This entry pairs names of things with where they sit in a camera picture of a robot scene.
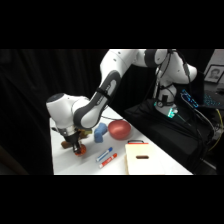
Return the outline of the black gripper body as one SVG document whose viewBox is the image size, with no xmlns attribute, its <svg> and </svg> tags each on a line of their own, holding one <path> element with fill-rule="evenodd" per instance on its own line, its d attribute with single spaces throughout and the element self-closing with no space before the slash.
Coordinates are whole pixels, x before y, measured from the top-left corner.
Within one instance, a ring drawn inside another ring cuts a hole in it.
<svg viewBox="0 0 224 224">
<path fill-rule="evenodd" d="M 71 135 L 65 136 L 65 140 L 71 144 L 76 144 L 80 137 L 80 133 L 81 131 L 79 129 L 76 129 Z"/>
</svg>

